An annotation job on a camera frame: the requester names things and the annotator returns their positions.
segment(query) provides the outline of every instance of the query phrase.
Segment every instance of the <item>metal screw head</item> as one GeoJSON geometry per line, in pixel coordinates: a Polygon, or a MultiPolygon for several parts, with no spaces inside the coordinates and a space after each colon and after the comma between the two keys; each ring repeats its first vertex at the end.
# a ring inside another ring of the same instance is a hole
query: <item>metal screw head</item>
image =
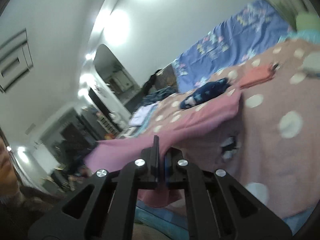
{"type": "Polygon", "coordinates": [[[96,174],[99,178],[102,178],[102,177],[105,177],[108,174],[108,172],[104,169],[100,169],[96,172],[96,174]]]}
{"type": "Polygon", "coordinates": [[[139,167],[145,165],[145,163],[146,163],[146,162],[145,162],[144,159],[138,159],[138,160],[135,160],[135,161],[134,161],[134,164],[137,165],[137,166],[139,166],[139,167]]]}
{"type": "Polygon", "coordinates": [[[219,177],[224,177],[226,174],[227,173],[225,170],[222,170],[222,169],[216,170],[216,175],[219,177]]]}
{"type": "Polygon", "coordinates": [[[178,160],[178,165],[179,166],[187,166],[188,165],[188,161],[187,160],[178,160]]]}

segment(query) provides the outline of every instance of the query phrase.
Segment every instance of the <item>ceiling light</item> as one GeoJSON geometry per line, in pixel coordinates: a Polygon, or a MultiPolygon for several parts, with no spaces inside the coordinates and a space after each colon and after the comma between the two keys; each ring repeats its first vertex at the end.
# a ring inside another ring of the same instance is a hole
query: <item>ceiling light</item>
{"type": "Polygon", "coordinates": [[[122,10],[114,10],[105,27],[104,36],[112,46],[119,46],[125,42],[129,33],[129,18],[122,10]]]}
{"type": "Polygon", "coordinates": [[[80,84],[87,83],[89,86],[93,87],[96,82],[92,74],[86,73],[80,76],[80,84]]]}
{"type": "Polygon", "coordinates": [[[97,52],[95,51],[95,52],[93,52],[93,53],[91,53],[91,54],[90,54],[90,53],[86,54],[86,55],[85,55],[85,59],[86,59],[86,60],[90,60],[90,59],[94,60],[94,58],[95,58],[95,56],[96,56],[96,53],[97,53],[97,52]]]}
{"type": "Polygon", "coordinates": [[[26,150],[25,147],[19,147],[18,148],[18,155],[20,157],[20,159],[25,162],[25,163],[28,163],[29,162],[29,159],[28,157],[26,156],[26,154],[24,153],[24,151],[26,150]]]}
{"type": "Polygon", "coordinates": [[[18,152],[24,152],[25,150],[26,150],[25,147],[22,147],[22,146],[18,147],[18,152]]]}
{"type": "Polygon", "coordinates": [[[86,96],[86,95],[89,95],[89,91],[86,89],[86,88],[82,88],[78,91],[78,96],[81,97],[81,96],[86,96]]]}

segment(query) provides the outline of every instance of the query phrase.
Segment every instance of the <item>navy blue cloth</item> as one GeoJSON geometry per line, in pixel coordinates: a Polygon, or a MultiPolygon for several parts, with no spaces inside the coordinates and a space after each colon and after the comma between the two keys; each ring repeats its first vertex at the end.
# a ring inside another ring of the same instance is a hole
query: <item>navy blue cloth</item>
{"type": "Polygon", "coordinates": [[[165,98],[167,98],[169,95],[175,93],[176,90],[172,87],[166,87],[163,89],[160,89],[150,95],[147,95],[146,97],[144,97],[141,101],[141,103],[139,105],[137,105],[137,109],[140,106],[149,106],[157,101],[161,101],[165,98]]]}
{"type": "Polygon", "coordinates": [[[228,87],[230,87],[228,78],[223,78],[216,82],[208,82],[193,92],[192,95],[186,97],[186,99],[180,103],[180,108],[187,109],[200,105],[223,94],[228,87]]]}

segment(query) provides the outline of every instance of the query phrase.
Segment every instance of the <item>wall vent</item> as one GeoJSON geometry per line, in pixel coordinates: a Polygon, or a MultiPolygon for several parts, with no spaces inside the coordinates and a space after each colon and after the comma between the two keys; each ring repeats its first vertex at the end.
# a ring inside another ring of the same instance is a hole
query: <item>wall vent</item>
{"type": "Polygon", "coordinates": [[[6,93],[33,67],[27,30],[0,45],[0,91],[6,93]]]}

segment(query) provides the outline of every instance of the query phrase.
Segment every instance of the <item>orange towel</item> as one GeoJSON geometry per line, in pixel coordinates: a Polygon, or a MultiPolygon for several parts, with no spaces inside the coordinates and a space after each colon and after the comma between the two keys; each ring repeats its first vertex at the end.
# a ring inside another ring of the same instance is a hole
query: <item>orange towel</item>
{"type": "Polygon", "coordinates": [[[249,88],[273,79],[274,65],[264,65],[250,69],[239,81],[240,88],[249,88]]]}

